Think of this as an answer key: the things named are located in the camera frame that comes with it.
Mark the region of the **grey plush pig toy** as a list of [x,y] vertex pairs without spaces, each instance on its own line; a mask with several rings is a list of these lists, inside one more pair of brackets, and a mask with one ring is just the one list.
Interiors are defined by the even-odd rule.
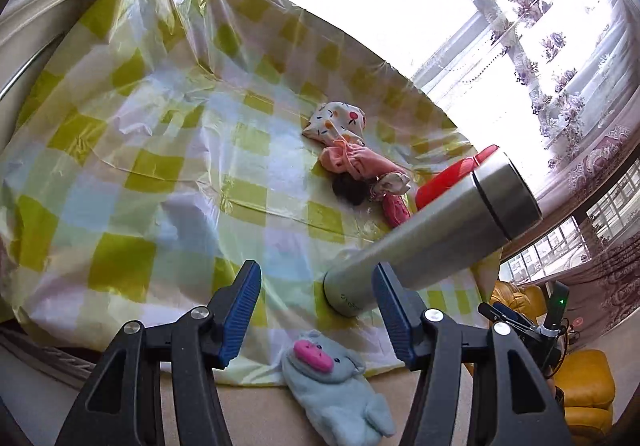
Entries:
[[396,433],[385,397],[364,377],[354,351],[317,330],[282,354],[282,376],[316,432],[329,445],[377,445]]

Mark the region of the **dark brown knitted sock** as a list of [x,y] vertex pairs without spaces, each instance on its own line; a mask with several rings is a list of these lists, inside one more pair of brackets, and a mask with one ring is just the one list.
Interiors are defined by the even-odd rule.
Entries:
[[332,190],[337,198],[353,206],[371,200],[371,187],[367,180],[355,179],[349,173],[337,174],[332,181]]

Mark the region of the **white fruit print cloth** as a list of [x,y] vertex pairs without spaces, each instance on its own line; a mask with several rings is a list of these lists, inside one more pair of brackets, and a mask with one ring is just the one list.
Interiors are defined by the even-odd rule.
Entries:
[[366,114],[358,106],[330,101],[319,104],[314,110],[302,135],[323,146],[333,146],[336,140],[363,146],[366,125]]

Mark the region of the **steel vacuum flask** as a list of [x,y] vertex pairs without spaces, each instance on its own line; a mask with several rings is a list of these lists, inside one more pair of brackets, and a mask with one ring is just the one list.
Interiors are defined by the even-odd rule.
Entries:
[[385,237],[335,262],[324,275],[324,295],[337,313],[355,317],[378,306],[372,290],[376,265],[390,264],[406,288],[425,289],[491,255],[540,220],[533,193],[498,149]]

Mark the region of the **red thermos jug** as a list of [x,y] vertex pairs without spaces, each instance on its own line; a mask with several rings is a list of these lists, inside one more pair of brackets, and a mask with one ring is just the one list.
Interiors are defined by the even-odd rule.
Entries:
[[462,178],[471,174],[474,169],[477,169],[480,164],[498,149],[499,147],[497,145],[490,145],[475,154],[474,157],[461,159],[438,173],[428,183],[418,189],[416,193],[416,207],[418,210],[422,210],[428,203],[440,197]]

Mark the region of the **pink coin pouch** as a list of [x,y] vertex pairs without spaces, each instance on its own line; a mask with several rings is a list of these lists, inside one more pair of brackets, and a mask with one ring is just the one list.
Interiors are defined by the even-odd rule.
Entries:
[[411,216],[404,199],[400,195],[386,195],[381,205],[387,224],[392,228],[396,228],[408,221]]

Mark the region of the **floral print small cloth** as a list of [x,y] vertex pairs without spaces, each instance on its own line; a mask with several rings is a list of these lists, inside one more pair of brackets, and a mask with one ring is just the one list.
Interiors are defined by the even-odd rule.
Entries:
[[387,173],[378,177],[375,184],[371,187],[371,198],[376,201],[381,201],[386,197],[386,195],[400,197],[410,190],[410,181],[410,177],[405,173]]

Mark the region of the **pink cloth bundle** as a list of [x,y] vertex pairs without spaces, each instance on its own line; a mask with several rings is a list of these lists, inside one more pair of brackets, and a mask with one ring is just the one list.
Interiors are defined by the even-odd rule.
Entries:
[[356,180],[405,172],[400,166],[370,148],[358,143],[349,143],[344,139],[335,139],[332,146],[325,147],[320,153],[319,162],[328,172],[349,173]]

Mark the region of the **green checkered plastic tablecloth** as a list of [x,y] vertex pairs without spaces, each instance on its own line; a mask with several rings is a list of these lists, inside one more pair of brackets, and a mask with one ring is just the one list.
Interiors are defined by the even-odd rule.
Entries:
[[252,259],[262,291],[235,385],[281,382],[316,329],[368,374],[398,367],[382,318],[344,318],[324,273],[390,230],[333,193],[303,134],[363,112],[416,185],[474,149],[410,80],[287,0],[96,0],[40,72],[1,154],[1,299],[34,339],[101,351],[128,320],[177,320]]

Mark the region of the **pink floral curtain right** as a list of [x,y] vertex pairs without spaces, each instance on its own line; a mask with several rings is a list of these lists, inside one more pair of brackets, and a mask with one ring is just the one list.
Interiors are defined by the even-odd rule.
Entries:
[[639,33],[628,0],[431,0],[434,51],[413,83],[479,146],[506,150],[541,223],[503,253],[532,281],[597,255],[636,215],[608,195],[578,215],[639,124]]

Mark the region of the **cream sofa frame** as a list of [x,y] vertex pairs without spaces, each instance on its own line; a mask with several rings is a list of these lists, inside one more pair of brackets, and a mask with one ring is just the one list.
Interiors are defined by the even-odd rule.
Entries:
[[96,0],[9,0],[1,11],[1,144],[56,47]]

